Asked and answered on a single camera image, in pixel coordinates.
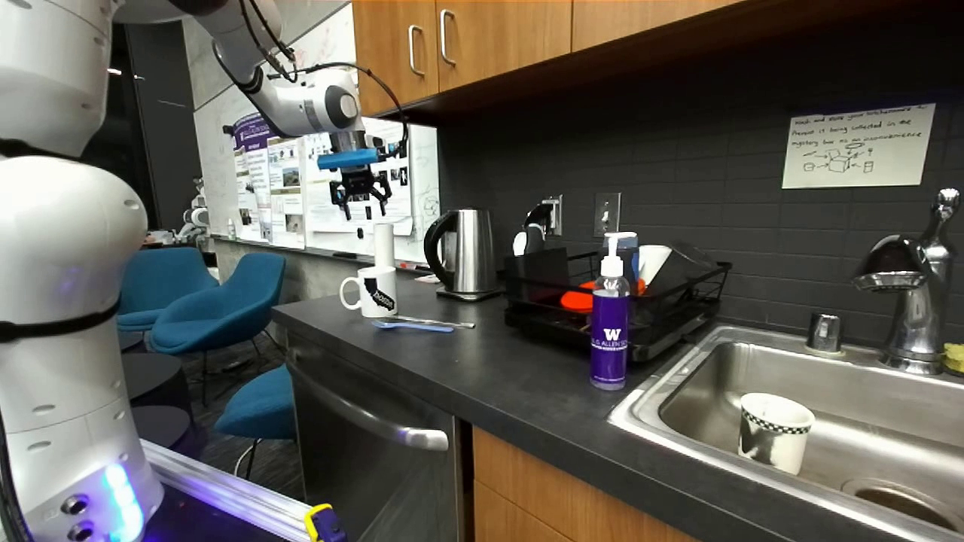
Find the stainless steel kettle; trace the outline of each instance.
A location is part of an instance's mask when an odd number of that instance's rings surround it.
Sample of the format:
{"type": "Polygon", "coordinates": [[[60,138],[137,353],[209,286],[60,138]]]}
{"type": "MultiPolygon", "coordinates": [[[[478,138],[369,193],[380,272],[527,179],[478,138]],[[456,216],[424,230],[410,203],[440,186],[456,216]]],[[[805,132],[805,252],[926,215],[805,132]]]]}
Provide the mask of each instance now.
{"type": "Polygon", "coordinates": [[[491,215],[456,207],[424,232],[429,269],[440,278],[445,297],[483,300],[493,294],[491,215]]]}

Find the spray bottle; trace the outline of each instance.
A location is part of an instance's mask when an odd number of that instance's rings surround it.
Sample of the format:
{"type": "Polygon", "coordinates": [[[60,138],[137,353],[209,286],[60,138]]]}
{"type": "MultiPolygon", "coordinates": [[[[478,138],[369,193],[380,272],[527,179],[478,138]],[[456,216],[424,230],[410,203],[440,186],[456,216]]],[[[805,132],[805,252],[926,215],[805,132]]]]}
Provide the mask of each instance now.
{"type": "Polygon", "coordinates": [[[623,389],[629,361],[629,279],[619,255],[619,235],[609,235],[609,252],[601,264],[592,319],[592,383],[596,389],[623,389]]]}

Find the dishwasher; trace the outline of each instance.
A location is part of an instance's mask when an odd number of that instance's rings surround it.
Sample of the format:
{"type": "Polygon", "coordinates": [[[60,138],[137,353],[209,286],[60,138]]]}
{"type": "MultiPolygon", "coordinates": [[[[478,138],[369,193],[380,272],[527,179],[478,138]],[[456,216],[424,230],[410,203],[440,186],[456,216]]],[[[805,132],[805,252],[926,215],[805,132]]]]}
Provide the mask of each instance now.
{"type": "Polygon", "coordinates": [[[288,371],[311,504],[333,504],[352,542],[470,540],[464,420],[311,347],[288,371]]]}

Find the sink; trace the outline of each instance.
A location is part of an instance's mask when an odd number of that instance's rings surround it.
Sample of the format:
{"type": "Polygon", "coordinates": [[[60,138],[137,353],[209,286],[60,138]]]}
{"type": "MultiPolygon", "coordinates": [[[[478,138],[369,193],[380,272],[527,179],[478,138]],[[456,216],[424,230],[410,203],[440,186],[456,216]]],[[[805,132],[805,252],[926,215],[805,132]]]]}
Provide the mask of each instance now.
{"type": "Polygon", "coordinates": [[[964,378],[887,367],[876,350],[815,353],[805,336],[721,325],[632,389],[609,425],[901,540],[964,540],[961,413],[964,378]],[[743,391],[815,408],[799,476],[734,455],[743,391]]]}

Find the white mug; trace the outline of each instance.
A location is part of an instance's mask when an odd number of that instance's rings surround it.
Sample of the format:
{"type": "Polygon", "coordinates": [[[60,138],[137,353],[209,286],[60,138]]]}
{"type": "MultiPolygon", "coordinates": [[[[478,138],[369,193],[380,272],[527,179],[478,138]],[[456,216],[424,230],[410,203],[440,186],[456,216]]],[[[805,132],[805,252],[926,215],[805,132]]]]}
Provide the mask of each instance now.
{"type": "Polygon", "coordinates": [[[782,473],[802,473],[815,413],[781,393],[743,393],[739,455],[782,473]]]}
{"type": "Polygon", "coordinates": [[[365,319],[396,315],[396,269],[359,269],[359,278],[342,279],[342,305],[346,310],[363,310],[365,319]]]}

